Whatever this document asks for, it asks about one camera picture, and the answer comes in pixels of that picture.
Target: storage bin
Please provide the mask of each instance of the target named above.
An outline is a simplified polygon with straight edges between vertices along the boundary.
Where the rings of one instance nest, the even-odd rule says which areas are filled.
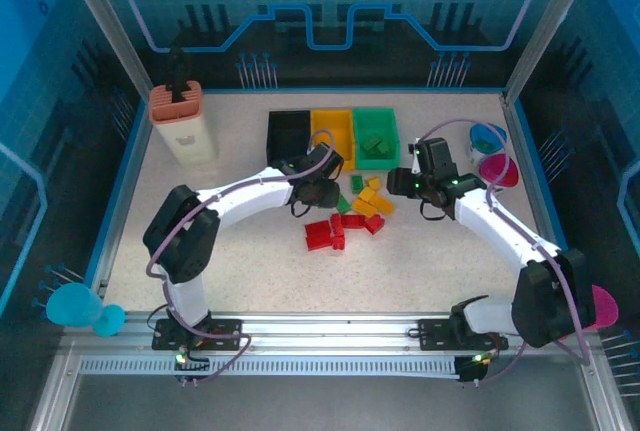
[[[267,131],[267,164],[307,154],[311,137],[311,113],[271,111]]]
[[[346,171],[355,169],[356,144],[353,134],[353,114],[350,109],[312,109],[311,110],[311,134],[318,129],[327,129],[333,133],[336,152],[344,158]],[[321,134],[314,138],[313,145],[329,143],[329,137]]]
[[[393,169],[400,163],[400,139],[391,108],[353,110],[357,169]]]

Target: yellow bin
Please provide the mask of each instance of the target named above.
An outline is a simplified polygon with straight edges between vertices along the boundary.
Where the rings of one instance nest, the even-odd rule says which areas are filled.
[[[333,133],[336,152],[344,158],[346,171],[356,167],[356,140],[353,136],[353,114],[350,109],[312,109],[311,134],[318,129],[328,129]],[[313,145],[324,142],[329,144],[329,137],[320,134],[313,139]]]

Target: blue trim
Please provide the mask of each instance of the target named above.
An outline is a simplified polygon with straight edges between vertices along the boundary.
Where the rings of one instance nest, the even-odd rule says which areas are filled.
[[[516,109],[516,114],[518,116],[518,120],[520,121],[520,125],[522,126],[522,131],[524,134],[524,139],[527,143],[527,148],[529,149],[529,153],[531,155],[531,162],[533,163],[533,170],[536,174],[536,179],[538,180],[540,191],[542,192],[542,199],[544,200],[544,205],[546,206],[547,213],[549,214],[549,219],[551,221],[551,227],[553,228],[555,242],[558,246],[560,246],[561,249],[566,251],[567,249],[569,249],[569,246],[564,236],[564,231],[562,231],[562,226],[560,225],[560,218],[558,217],[556,206],[555,204],[553,204],[551,189],[549,188],[547,179],[544,176],[544,170],[542,168],[542,163],[540,162],[540,156],[538,156],[538,152],[536,150],[536,144],[533,141],[533,134],[531,134],[531,128],[529,128],[529,123],[527,122],[527,117],[524,114],[524,108],[522,107],[522,103],[520,102],[520,99],[516,100],[515,109]]]
[[[11,293],[13,293],[13,289],[16,287],[16,283],[18,282],[20,273],[22,273],[24,264],[27,261],[27,256],[31,251],[33,243],[36,239],[36,235],[40,230],[40,226],[42,225],[42,221],[44,220],[44,215],[47,213],[49,203],[47,202],[47,191],[42,174],[40,174],[33,166],[20,158],[20,156],[15,154],[2,143],[0,143],[0,152],[2,152],[9,160],[13,161],[20,169],[22,169],[22,171],[27,174],[27,176],[29,176],[36,182],[36,186],[38,188],[38,198],[40,199],[40,208],[38,209],[38,213],[36,214],[36,217],[31,224],[29,234],[27,234],[27,239],[25,240],[24,245],[20,250],[18,259],[16,259],[16,262],[13,265],[13,269],[11,270],[11,274],[9,275],[7,285],[2,291],[2,295],[0,295],[0,317],[2,317],[2,313],[4,313],[4,310],[9,303]]]
[[[638,231],[633,225],[633,220],[629,215],[629,211],[624,204],[624,201],[627,197],[627,188],[629,187],[629,181],[636,174],[640,172],[640,160],[637,160],[631,166],[629,166],[624,173],[622,173],[622,177],[620,178],[620,190],[618,191],[618,199],[616,201],[616,206],[618,207],[618,211],[620,212],[620,216],[622,217],[622,222],[627,228],[627,233],[629,233],[629,238],[631,238],[631,242],[633,243],[634,248],[636,248],[636,253],[640,255],[640,238],[638,237]]]
[[[171,48],[158,46],[153,37],[151,36],[151,32],[147,24],[142,17],[142,13],[138,8],[135,0],[127,0],[129,2],[129,6],[133,15],[140,26],[140,30],[147,41],[149,47],[156,53],[168,53],[171,51]],[[346,31],[347,35],[345,38],[344,44],[316,44],[313,36],[313,16],[311,12],[311,8],[304,3],[282,3],[282,4],[269,4],[267,5],[267,13],[266,14],[253,14],[247,17],[242,24],[236,28],[236,30],[231,33],[231,35],[222,43],[220,46],[189,46],[182,48],[187,53],[223,53],[227,51],[235,41],[242,36],[242,34],[255,22],[260,21],[276,21],[275,12],[278,10],[291,11],[298,10],[304,13],[305,19],[305,31],[307,38],[307,46],[314,51],[346,51],[353,46],[353,35],[355,30],[355,13],[359,10],[382,10],[384,11],[384,18],[388,20],[394,21],[406,21],[415,31],[424,39],[435,51],[473,51],[473,52],[502,52],[511,46],[522,21],[531,5],[532,0],[524,0],[522,3],[522,7],[516,16],[513,25],[511,26],[511,30],[505,40],[505,42],[501,45],[497,46],[471,46],[471,45],[442,45],[438,44],[436,40],[422,27],[420,22],[409,13],[395,13],[393,11],[392,3],[376,3],[376,2],[365,2],[353,4],[349,7],[347,11],[347,23],[346,23]]]
[[[122,183],[124,181],[124,176],[131,161],[131,154],[133,153],[133,148],[135,147],[138,133],[140,132],[140,125],[142,123],[142,120],[146,119],[146,113],[144,112],[145,106],[146,103],[143,100],[140,100],[138,112],[136,113],[136,119],[133,123],[131,134],[129,135],[129,141],[127,142],[124,154],[122,155],[120,167],[118,168],[118,174],[116,175],[116,180],[113,183],[113,188],[111,190],[111,196],[109,197],[109,202],[107,203],[107,209],[105,210],[104,217],[102,218],[100,231],[98,232],[96,243],[94,244],[93,251],[91,252],[91,258],[89,259],[89,264],[87,265],[87,272],[84,276],[84,284],[89,288],[91,287],[93,278],[98,271],[100,256],[102,255],[102,250],[107,239],[107,232],[109,231],[109,225],[111,224],[111,219],[113,217],[116,204],[118,203],[120,195],[122,194]]]
[[[376,94],[388,92],[402,93],[434,93],[434,94],[502,94],[506,88],[414,88],[414,87],[388,87],[388,88],[262,88],[262,89],[217,89],[203,90],[205,94],[304,94],[304,93],[361,93]]]

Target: blue cup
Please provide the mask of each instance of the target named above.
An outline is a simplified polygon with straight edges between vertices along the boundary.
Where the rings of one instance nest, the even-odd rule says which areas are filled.
[[[47,301],[47,317],[61,326],[92,326],[98,336],[113,336],[126,320],[124,309],[103,306],[100,297],[84,284],[60,286]]]

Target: black bracket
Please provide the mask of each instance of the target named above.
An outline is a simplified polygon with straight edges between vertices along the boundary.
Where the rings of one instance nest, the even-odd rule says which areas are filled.
[[[238,334],[238,339],[207,340],[191,334],[173,318],[159,319],[156,322],[151,349],[154,351],[178,351],[181,346],[191,351],[238,351],[240,349],[239,335],[242,333],[242,320],[240,319],[217,319],[208,316],[198,323],[196,329],[214,335]]]
[[[471,334],[460,340],[448,319],[420,319],[409,336],[420,340],[420,351],[491,351],[496,344],[501,351],[509,349],[509,341],[498,335]]]

